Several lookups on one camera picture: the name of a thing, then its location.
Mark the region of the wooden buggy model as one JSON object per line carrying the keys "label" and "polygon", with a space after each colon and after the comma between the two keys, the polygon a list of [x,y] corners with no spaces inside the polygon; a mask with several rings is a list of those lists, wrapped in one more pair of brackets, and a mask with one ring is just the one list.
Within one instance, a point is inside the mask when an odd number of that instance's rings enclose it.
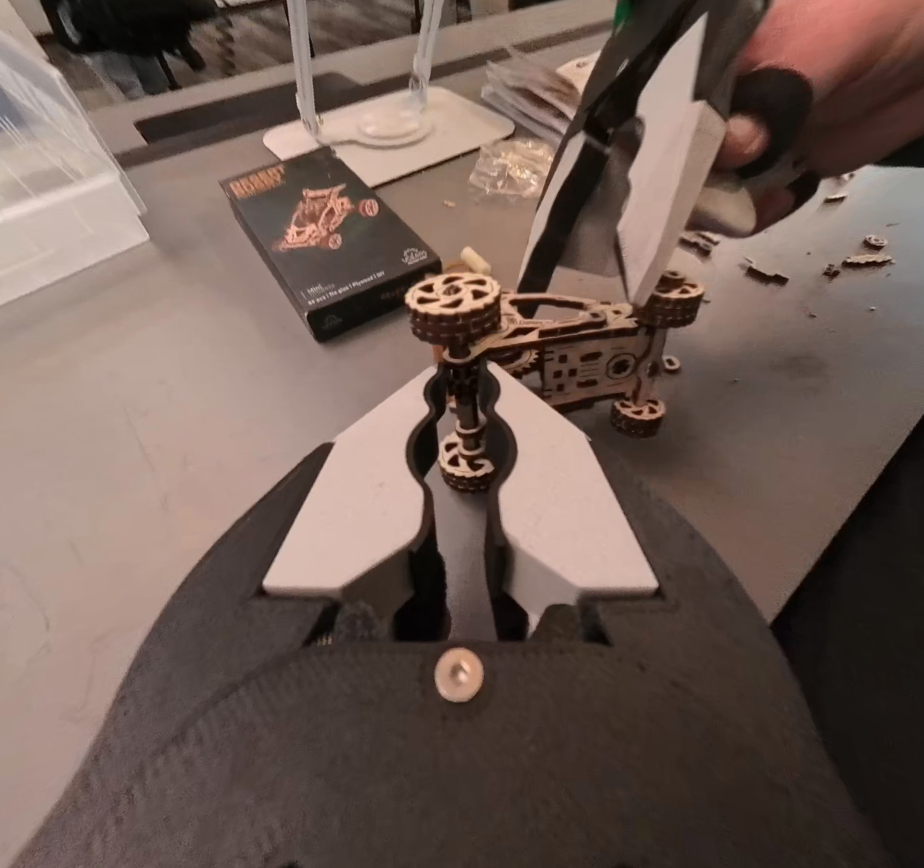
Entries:
{"label": "wooden buggy model", "polygon": [[665,405],[653,384],[666,364],[669,330],[694,323],[702,284],[665,271],[641,306],[559,294],[521,294],[475,272],[430,276],[412,285],[405,305],[416,338],[438,351],[446,403],[456,427],[443,438],[438,464],[459,493],[484,492],[497,475],[484,443],[479,377],[486,362],[515,378],[537,373],[538,395],[568,411],[610,400],[622,434],[655,435]]}

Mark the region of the clear plastic bag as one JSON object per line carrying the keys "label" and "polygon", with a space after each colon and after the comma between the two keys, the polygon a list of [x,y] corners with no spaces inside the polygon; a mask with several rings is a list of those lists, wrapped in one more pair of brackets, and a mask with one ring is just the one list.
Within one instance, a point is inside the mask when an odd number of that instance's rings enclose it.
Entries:
{"label": "clear plastic bag", "polygon": [[508,138],[479,148],[468,177],[482,196],[537,200],[548,178],[553,148],[538,138]]}

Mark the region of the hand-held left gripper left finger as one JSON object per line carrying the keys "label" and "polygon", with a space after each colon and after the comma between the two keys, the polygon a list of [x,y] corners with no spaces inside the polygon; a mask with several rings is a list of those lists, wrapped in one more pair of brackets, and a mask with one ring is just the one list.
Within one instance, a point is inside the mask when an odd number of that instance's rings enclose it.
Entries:
{"label": "hand-held left gripper left finger", "polygon": [[273,597],[364,603],[399,640],[440,638],[433,492],[440,370],[420,375],[312,457],[320,469],[262,581]]}

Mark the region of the white instruction booklet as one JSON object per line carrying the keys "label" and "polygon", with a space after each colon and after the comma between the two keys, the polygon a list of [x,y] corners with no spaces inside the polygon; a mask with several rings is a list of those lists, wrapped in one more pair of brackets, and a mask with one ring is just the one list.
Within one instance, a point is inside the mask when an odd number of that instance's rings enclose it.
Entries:
{"label": "white instruction booklet", "polygon": [[584,89],[601,54],[579,56],[557,68],[513,51],[485,65],[481,100],[550,146],[558,146],[577,114]]}

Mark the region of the person's black clothing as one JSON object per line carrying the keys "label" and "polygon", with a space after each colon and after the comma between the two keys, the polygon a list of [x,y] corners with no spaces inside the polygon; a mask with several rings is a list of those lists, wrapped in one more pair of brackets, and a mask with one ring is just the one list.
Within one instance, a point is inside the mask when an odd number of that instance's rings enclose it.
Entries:
{"label": "person's black clothing", "polygon": [[923,865],[923,436],[907,436],[772,630],[895,866]]}

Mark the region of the black office chair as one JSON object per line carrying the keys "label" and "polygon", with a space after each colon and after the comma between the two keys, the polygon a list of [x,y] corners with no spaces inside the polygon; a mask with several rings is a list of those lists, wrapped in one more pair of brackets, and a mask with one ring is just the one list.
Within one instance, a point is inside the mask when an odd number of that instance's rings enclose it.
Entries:
{"label": "black office chair", "polygon": [[139,97],[179,89],[168,56],[194,73],[205,70],[192,29],[215,20],[218,6],[215,0],[76,0],[59,16],[67,48],[98,58],[107,77]]}

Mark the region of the black model kit box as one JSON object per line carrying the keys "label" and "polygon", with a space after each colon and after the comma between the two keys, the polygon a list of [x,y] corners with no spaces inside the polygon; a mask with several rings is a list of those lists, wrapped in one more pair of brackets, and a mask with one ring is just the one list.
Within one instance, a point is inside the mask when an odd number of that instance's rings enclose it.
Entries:
{"label": "black model kit box", "polygon": [[404,306],[441,258],[328,147],[221,182],[308,332],[327,343]]}

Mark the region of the person's right hand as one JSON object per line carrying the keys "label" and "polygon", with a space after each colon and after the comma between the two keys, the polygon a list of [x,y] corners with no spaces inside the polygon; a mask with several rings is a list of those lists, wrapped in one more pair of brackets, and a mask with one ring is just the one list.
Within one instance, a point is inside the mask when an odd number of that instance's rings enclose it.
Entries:
{"label": "person's right hand", "polygon": [[795,153],[822,178],[883,161],[923,135],[923,0],[775,0],[737,72],[771,67],[812,87]]}

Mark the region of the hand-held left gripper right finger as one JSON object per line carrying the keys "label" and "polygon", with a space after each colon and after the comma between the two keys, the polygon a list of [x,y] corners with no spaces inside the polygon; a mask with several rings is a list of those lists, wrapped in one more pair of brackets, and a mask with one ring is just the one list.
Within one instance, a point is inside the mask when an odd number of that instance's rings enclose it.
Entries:
{"label": "hand-held left gripper right finger", "polygon": [[552,607],[647,600],[660,589],[614,487],[578,427],[499,366],[485,366],[485,577],[500,641]]}

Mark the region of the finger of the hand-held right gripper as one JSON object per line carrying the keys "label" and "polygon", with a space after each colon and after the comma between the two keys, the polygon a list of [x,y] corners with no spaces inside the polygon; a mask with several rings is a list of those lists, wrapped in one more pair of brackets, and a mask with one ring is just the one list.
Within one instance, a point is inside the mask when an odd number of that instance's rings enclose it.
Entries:
{"label": "finger of the hand-held right gripper", "polygon": [[643,209],[633,169],[643,123],[631,117],[607,140],[580,131],[556,154],[516,281],[520,294],[544,294],[560,268],[621,280],[627,300],[641,298],[635,221]]}
{"label": "finger of the hand-held right gripper", "polygon": [[676,247],[725,132],[708,100],[694,100],[708,14],[660,60],[641,91],[641,145],[616,228],[627,299],[643,304]]}

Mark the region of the clear plastic storage box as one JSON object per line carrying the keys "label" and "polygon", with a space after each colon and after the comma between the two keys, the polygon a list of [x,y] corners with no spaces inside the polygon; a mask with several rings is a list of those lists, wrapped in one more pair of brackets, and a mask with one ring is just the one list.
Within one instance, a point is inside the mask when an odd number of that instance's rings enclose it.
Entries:
{"label": "clear plastic storage box", "polygon": [[1,36],[1,304],[146,243],[146,207],[64,77]]}

